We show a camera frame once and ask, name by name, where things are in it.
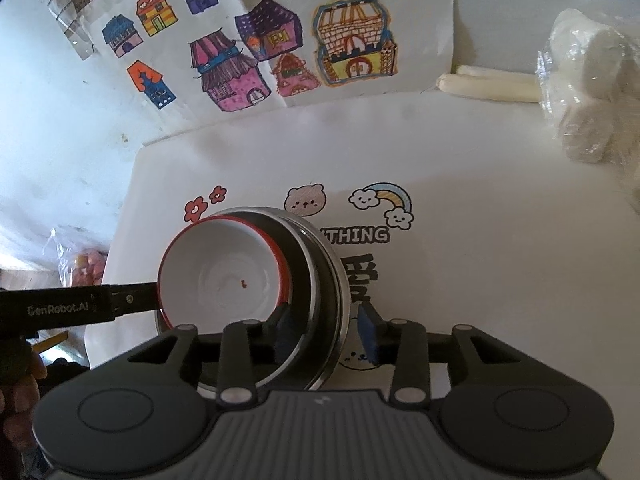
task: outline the screw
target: screw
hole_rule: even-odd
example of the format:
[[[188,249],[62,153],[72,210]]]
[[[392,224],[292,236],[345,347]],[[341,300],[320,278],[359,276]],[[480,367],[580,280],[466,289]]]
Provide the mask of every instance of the screw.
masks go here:
[[[427,393],[420,388],[409,386],[396,390],[394,397],[403,404],[418,404],[427,398]]]
[[[253,394],[246,388],[240,386],[234,386],[233,388],[227,388],[220,394],[222,399],[227,404],[244,404],[249,402]]]

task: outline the finger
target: finger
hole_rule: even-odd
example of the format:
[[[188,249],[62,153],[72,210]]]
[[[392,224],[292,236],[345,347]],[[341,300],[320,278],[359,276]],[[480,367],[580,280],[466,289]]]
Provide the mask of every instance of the finger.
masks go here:
[[[40,400],[38,383],[32,375],[21,378],[14,385],[14,411],[15,413],[26,412],[36,405]]]
[[[47,367],[42,362],[40,355],[36,354],[36,352],[31,354],[31,375],[38,380],[47,377]]]
[[[21,413],[14,413],[8,416],[2,432],[7,440],[17,449],[23,451],[34,447],[36,444],[33,431],[31,430],[31,414],[33,410]]]

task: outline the orange house drawing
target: orange house drawing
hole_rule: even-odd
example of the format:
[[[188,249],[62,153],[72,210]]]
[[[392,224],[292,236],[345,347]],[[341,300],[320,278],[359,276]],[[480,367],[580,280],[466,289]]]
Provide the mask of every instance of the orange house drawing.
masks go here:
[[[166,0],[138,0],[136,13],[150,36],[178,21]]]

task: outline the plastic bag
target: plastic bag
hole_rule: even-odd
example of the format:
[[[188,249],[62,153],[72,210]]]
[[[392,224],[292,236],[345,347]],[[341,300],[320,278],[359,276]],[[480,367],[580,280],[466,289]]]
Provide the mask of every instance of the plastic bag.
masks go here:
[[[107,257],[100,248],[93,247],[81,232],[64,233],[51,230],[47,246],[55,246],[58,273],[62,286],[100,285]]]
[[[538,53],[541,105],[569,158],[622,165],[640,212],[640,33],[635,23],[599,20],[576,9],[556,18]]]

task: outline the white paper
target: white paper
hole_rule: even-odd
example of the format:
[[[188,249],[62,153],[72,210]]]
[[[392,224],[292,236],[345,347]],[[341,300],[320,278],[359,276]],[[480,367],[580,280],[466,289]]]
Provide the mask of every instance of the white paper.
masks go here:
[[[302,43],[302,46],[258,64],[265,86],[269,89],[260,90],[262,94],[267,94],[264,100],[260,100],[264,95],[257,93],[251,99],[256,101],[255,105],[233,112],[223,111],[212,97],[203,92],[200,73],[192,67],[190,43],[220,30],[228,40],[237,42],[236,47],[242,54],[253,59],[256,55],[243,43],[235,18],[247,14],[255,7],[261,9],[265,5],[264,0],[218,0],[217,4],[197,14],[191,13],[186,0],[158,0],[164,5],[164,12],[167,12],[164,19],[168,25],[159,32],[156,32],[155,26],[151,27],[152,36],[137,15],[140,1],[94,0],[82,10],[81,21],[89,32],[95,49],[113,61],[114,70],[124,80],[130,77],[128,67],[137,60],[161,74],[162,82],[176,97],[174,101],[156,109],[143,92],[137,91],[133,81],[130,83],[131,98],[140,100],[150,113],[158,114],[168,125],[169,131],[173,132],[281,107],[369,94],[422,91],[432,88],[436,78],[450,69],[453,0],[346,0],[347,9],[344,14],[340,14],[341,10],[327,11],[325,24],[344,26],[340,32],[343,37],[339,41],[343,45],[340,49],[344,52],[340,56],[348,59],[344,66],[340,62],[332,64],[335,71],[339,72],[337,82],[331,81],[329,75],[322,77],[319,67],[322,63],[318,61],[317,54],[320,45],[314,36],[313,26],[319,7],[337,0],[272,0],[278,9],[284,8],[299,18],[302,37],[295,45]],[[271,15],[272,11],[268,10],[266,13]],[[134,43],[139,44],[135,44],[126,54],[120,53],[122,56],[118,58],[112,47],[105,44],[103,29],[110,20],[120,15],[132,21],[142,42],[136,40]],[[364,23],[361,20],[372,17],[377,17],[379,23],[371,20]],[[159,27],[164,27],[158,20],[156,23]],[[329,31],[324,30],[323,37],[329,41],[332,38],[331,31],[335,30],[331,27]],[[265,35],[261,38],[265,44],[271,41]],[[383,47],[386,48],[386,57],[380,53]],[[306,74],[306,79],[311,84],[307,83],[306,89],[302,88],[306,91],[283,97],[278,94],[277,76],[271,72],[281,56],[289,54],[303,63],[300,70]],[[384,59],[386,65],[379,68],[378,63],[382,63],[379,59]],[[353,76],[350,78],[341,72],[347,72],[347,63],[350,63],[348,71]],[[286,94],[286,90],[280,88],[280,93]]]

